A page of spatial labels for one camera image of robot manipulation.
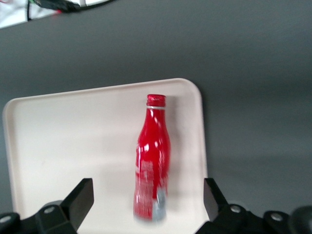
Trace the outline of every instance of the bottle neck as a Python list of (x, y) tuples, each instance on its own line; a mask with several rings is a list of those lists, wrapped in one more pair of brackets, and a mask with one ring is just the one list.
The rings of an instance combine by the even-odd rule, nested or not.
[(165, 107), (147, 106), (145, 124), (159, 128), (165, 127)]

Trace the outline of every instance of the red bottle cap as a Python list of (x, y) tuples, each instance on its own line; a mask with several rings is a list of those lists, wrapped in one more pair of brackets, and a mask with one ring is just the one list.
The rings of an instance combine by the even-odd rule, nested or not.
[(160, 94), (149, 94), (147, 95), (147, 106), (166, 106), (166, 96)]

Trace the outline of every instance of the white tray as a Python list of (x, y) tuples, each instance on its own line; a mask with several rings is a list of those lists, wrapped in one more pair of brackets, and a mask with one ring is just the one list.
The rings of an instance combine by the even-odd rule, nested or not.
[[(167, 218), (154, 225), (133, 219), (136, 143), (149, 93), (167, 96), (172, 144)], [(17, 98), (5, 106), (3, 120), (13, 206), (21, 218), (91, 177), (95, 202), (80, 234), (192, 234), (208, 220), (202, 101), (186, 79)]]

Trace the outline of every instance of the screw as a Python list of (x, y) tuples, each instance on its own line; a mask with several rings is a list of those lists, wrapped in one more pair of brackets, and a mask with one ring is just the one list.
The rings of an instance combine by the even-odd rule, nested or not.
[(234, 213), (240, 213), (241, 209), (239, 206), (231, 206), (231, 211), (233, 211)]
[(283, 217), (278, 213), (272, 213), (271, 218), (274, 219), (275, 221), (278, 221), (278, 222), (283, 220)]
[(45, 210), (44, 210), (44, 213), (45, 213), (45, 214), (51, 213), (54, 209), (55, 209), (55, 207), (54, 207), (54, 206), (51, 206), (51, 207), (45, 209)]
[(0, 223), (5, 223), (11, 219), (11, 216), (7, 215), (0, 219)]

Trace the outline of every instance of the gray table surface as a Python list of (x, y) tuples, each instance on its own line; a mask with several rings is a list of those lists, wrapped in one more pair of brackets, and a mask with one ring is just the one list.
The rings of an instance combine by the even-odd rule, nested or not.
[[(2, 29), (0, 42), (1, 109), (187, 78), (202, 93), (208, 173), (225, 197), (256, 215), (312, 204), (312, 1), (116, 0)], [(0, 131), (2, 213), (12, 204)]]

